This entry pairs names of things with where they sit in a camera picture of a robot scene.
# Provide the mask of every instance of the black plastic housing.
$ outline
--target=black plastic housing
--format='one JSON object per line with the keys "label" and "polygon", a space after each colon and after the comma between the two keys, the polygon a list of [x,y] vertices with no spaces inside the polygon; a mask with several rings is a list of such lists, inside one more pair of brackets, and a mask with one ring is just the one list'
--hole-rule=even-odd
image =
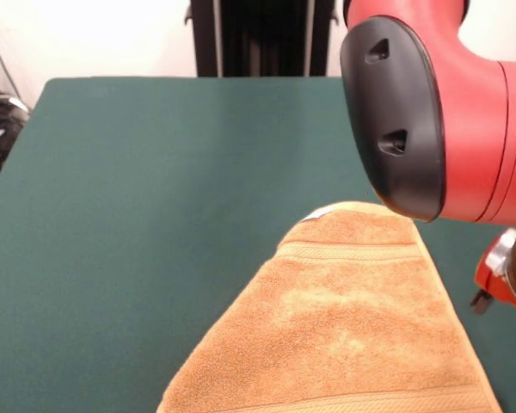
{"label": "black plastic housing", "polygon": [[439,92],[427,51],[400,21],[373,17],[342,43],[341,72],[353,135],[382,202],[436,219],[445,202]]}

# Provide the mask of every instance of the orange towel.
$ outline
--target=orange towel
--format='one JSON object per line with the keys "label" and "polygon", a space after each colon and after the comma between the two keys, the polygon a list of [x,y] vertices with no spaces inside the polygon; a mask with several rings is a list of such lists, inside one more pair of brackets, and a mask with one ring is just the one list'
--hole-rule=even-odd
{"label": "orange towel", "polygon": [[227,411],[501,409],[413,221],[348,202],[288,232],[158,408]]}

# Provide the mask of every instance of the white wall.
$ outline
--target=white wall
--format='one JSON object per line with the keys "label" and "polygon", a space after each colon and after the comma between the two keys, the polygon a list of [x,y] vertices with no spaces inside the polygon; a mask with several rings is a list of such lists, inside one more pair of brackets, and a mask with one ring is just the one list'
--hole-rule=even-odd
{"label": "white wall", "polygon": [[[346,33],[333,23],[329,75],[340,76]],[[53,77],[195,76],[189,0],[0,0],[0,52],[34,105]],[[516,0],[472,0],[461,39],[491,59],[516,60]],[[0,85],[10,90],[0,71]]]}

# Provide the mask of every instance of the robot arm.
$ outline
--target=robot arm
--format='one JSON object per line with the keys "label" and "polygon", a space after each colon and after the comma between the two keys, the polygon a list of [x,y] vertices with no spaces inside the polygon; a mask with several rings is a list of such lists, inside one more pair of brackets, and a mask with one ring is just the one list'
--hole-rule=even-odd
{"label": "robot arm", "polygon": [[467,0],[346,4],[342,79],[378,197],[414,219],[516,225],[516,63],[460,42]]}

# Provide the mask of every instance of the green tabletop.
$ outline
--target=green tabletop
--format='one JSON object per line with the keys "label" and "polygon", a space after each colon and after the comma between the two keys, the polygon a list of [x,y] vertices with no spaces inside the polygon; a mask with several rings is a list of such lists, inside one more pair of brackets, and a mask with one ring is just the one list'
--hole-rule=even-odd
{"label": "green tabletop", "polygon": [[[340,79],[50,82],[0,177],[0,413],[154,412],[313,209],[375,200]],[[500,228],[420,225],[505,412],[516,311],[468,303]]]}

